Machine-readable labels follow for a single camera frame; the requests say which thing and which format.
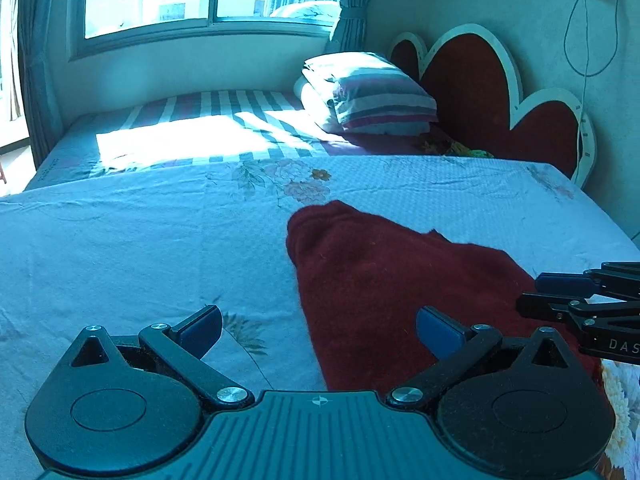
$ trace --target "power cord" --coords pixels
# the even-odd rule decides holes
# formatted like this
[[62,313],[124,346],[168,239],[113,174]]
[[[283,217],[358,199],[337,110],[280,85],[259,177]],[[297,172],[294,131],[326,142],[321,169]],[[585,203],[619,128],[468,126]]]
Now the power cord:
[[574,14],[575,14],[575,9],[578,7],[578,3],[580,2],[580,0],[575,0],[574,2],[574,6],[571,9],[571,13],[569,14],[569,19],[566,22],[566,29],[564,30],[564,40],[562,42],[562,47],[564,49],[564,58],[566,59],[566,62],[569,64],[569,66],[571,67],[571,69],[577,73],[577,75],[581,76],[584,78],[584,82],[582,84],[582,98],[580,99],[580,116],[578,117],[578,131],[577,131],[577,142],[576,142],[576,160],[578,162],[580,162],[580,159],[582,158],[582,122],[584,121],[584,99],[587,93],[587,79],[590,77],[596,77],[597,75],[600,75],[601,73],[603,73],[608,67],[609,65],[613,62],[614,58],[616,57],[616,54],[618,53],[618,43],[620,41],[620,34],[618,31],[618,6],[620,3],[620,0],[616,0],[616,10],[614,13],[614,20],[615,20],[615,28],[616,28],[616,47],[613,51],[613,54],[611,56],[611,58],[609,58],[609,60],[605,63],[605,65],[598,70],[597,72],[591,73],[589,74],[589,63],[590,63],[590,48],[589,48],[589,7],[587,6],[587,0],[582,0],[584,3],[584,19],[585,19],[585,40],[586,40],[586,50],[587,50],[587,60],[585,63],[585,67],[584,67],[584,72],[580,72],[575,66],[574,64],[571,62],[571,60],[569,59],[569,54],[566,50],[566,39],[569,35],[569,28],[571,26],[571,21],[574,18]]
[[[577,73],[577,75],[581,76],[581,77],[596,77],[597,75],[600,75],[601,73],[603,73],[607,68],[609,68],[609,65],[613,62],[614,58],[616,57],[616,54],[618,53],[618,43],[620,42],[620,33],[618,31],[618,7],[620,6],[620,0],[616,0],[616,10],[614,13],[614,19],[615,19],[615,27],[616,27],[616,47],[613,51],[613,54],[611,56],[611,58],[609,58],[609,60],[605,63],[605,65],[598,70],[597,72],[594,73],[587,73],[587,71],[585,72],[580,72],[575,66],[574,64],[571,62],[571,60],[569,59],[569,54],[566,51],[566,40],[567,37],[569,36],[569,27],[571,26],[571,21],[574,18],[574,14],[575,14],[575,9],[578,7],[578,3],[580,2],[580,0],[575,0],[574,2],[574,7],[571,9],[571,14],[569,15],[569,20],[566,23],[566,30],[564,31],[564,41],[562,46],[564,47],[564,58],[566,59],[566,62],[569,64],[569,66],[571,67],[571,69]],[[587,28],[589,27],[589,19],[588,19],[588,15],[587,15],[587,3],[586,0],[584,0],[584,8],[585,8],[585,16],[587,17]]]

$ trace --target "heart-shaped headboard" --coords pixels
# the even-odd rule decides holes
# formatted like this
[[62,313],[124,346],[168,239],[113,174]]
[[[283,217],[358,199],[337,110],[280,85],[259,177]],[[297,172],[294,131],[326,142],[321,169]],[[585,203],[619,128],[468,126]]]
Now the heart-shaped headboard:
[[578,186],[586,183],[596,140],[581,102],[561,88],[523,100],[513,57],[481,25],[453,28],[431,49],[406,32],[388,58],[436,99],[440,126],[453,139],[498,158],[546,162]]

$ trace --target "window frame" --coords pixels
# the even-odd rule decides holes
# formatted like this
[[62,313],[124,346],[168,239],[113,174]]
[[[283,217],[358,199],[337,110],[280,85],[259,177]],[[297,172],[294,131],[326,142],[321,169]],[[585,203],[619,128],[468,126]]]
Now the window frame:
[[332,25],[303,18],[240,17],[219,18],[218,0],[209,0],[207,18],[187,18],[171,22],[152,23],[86,38],[86,0],[68,0],[67,23],[69,60],[93,56],[118,48],[156,41],[199,36],[226,36],[232,34],[274,34],[284,36],[310,36],[329,38]]

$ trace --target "window sill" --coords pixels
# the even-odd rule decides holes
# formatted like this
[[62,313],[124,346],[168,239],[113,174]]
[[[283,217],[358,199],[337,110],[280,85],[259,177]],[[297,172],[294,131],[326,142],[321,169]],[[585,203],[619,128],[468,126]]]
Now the window sill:
[[197,38],[201,36],[229,36],[236,34],[274,34],[280,36],[309,36],[329,38],[332,26],[318,22],[292,22],[277,18],[220,18],[207,23],[206,19],[180,20],[129,28],[94,38],[80,38],[72,45],[69,61],[94,56],[102,52],[156,41]]

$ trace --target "pillow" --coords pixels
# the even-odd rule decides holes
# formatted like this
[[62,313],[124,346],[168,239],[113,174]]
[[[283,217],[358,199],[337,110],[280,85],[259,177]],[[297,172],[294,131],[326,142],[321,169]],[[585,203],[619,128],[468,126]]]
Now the pillow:
[[328,134],[343,134],[344,130],[335,116],[334,103],[329,99],[329,103],[320,97],[311,83],[304,76],[296,81],[293,87],[293,93],[296,95],[309,117],[315,122],[322,131]]
[[344,133],[417,136],[438,121],[433,97],[376,54],[326,54],[307,60],[305,68],[323,101],[334,105]]
[[302,101],[302,87],[308,83],[304,76],[300,76],[296,83],[293,85],[293,93],[294,95]]

